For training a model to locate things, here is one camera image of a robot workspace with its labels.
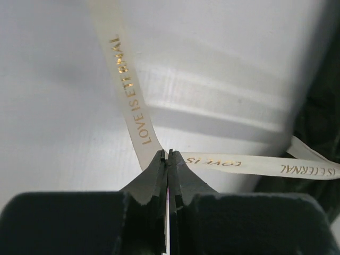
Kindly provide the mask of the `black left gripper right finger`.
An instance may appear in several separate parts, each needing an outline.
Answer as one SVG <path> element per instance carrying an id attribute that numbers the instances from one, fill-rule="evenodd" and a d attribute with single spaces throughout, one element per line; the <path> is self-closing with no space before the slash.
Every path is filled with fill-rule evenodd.
<path id="1" fill-rule="evenodd" d="M 313 197 L 218 193 L 177 151 L 167 167 L 171 254 L 339 254 Z"/>

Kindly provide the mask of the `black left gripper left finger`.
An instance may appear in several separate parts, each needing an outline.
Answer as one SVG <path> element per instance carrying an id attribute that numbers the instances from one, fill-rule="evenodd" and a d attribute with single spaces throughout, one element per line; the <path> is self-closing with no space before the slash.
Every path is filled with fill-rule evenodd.
<path id="1" fill-rule="evenodd" d="M 162 254 L 165 152 L 119 191 L 25 192 L 1 212 L 1 254 Z"/>

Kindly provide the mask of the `cream printed ribbon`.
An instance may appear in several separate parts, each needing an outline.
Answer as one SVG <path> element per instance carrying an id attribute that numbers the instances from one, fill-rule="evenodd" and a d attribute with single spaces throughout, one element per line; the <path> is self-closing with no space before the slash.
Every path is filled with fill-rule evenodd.
<path id="1" fill-rule="evenodd" d="M 141 169 L 162 150 L 152 125 L 125 33 L 117 1 L 88 1 L 97 38 L 121 106 Z M 287 151 L 291 158 L 229 154 L 181 153 L 190 167 L 232 174 L 289 177 L 310 180 L 339 178 L 339 164 L 328 160 L 297 137 Z"/>

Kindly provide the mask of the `black wrapping paper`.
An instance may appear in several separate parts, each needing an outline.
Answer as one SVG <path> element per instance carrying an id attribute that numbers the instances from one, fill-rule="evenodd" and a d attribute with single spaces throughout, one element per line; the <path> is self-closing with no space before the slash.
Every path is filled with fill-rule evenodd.
<path id="1" fill-rule="evenodd" d="M 339 163 L 339 1 L 328 1 L 313 42 L 326 39 L 327 18 L 335 16 L 325 55 L 294 120 L 293 135 L 327 159 Z M 255 192 L 306 193 L 322 206 L 330 223 L 339 216 L 339 180 L 317 181 L 263 176 Z"/>

